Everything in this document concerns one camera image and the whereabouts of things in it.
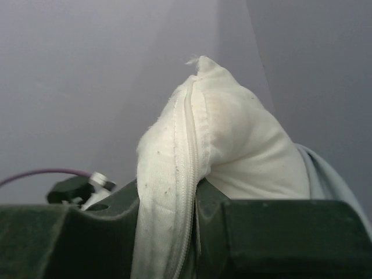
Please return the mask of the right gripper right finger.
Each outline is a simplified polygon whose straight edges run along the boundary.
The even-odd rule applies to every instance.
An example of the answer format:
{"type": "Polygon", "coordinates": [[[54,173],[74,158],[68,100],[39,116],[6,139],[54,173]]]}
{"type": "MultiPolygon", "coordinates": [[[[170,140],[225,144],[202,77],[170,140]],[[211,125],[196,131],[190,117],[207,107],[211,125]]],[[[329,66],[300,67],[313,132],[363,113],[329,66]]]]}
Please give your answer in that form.
{"type": "Polygon", "coordinates": [[[196,190],[199,278],[370,278],[371,239],[355,210],[332,200],[231,200],[196,190]]]}

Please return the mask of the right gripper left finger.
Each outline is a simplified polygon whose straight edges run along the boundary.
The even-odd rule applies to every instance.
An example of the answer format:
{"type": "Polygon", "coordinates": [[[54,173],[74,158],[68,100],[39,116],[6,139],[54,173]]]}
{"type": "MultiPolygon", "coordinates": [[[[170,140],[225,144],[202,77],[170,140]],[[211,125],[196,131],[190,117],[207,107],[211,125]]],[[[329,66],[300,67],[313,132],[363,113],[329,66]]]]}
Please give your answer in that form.
{"type": "Polygon", "coordinates": [[[132,181],[80,210],[1,206],[1,278],[130,278],[139,199],[132,181]]]}

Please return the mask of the grey pillowcase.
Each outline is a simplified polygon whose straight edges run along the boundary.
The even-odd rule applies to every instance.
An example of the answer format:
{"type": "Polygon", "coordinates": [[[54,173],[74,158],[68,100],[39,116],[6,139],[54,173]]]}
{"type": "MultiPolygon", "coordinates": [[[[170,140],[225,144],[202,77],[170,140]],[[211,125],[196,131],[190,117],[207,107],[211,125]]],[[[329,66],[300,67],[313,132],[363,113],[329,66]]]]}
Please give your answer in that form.
{"type": "Polygon", "coordinates": [[[305,163],[310,198],[346,202],[358,214],[368,235],[371,235],[371,222],[344,179],[315,151],[300,144],[296,144],[296,147],[305,163]]]}

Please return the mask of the white pillow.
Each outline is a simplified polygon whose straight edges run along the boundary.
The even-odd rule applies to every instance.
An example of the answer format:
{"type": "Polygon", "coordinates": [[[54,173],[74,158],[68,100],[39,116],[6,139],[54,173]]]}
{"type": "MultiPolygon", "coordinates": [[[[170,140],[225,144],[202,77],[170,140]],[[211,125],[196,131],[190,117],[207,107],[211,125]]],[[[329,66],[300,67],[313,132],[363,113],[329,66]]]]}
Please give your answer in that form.
{"type": "Polygon", "coordinates": [[[230,199],[310,197],[296,145],[257,96],[211,58],[194,64],[138,144],[131,278],[180,276],[203,179],[230,199]]]}

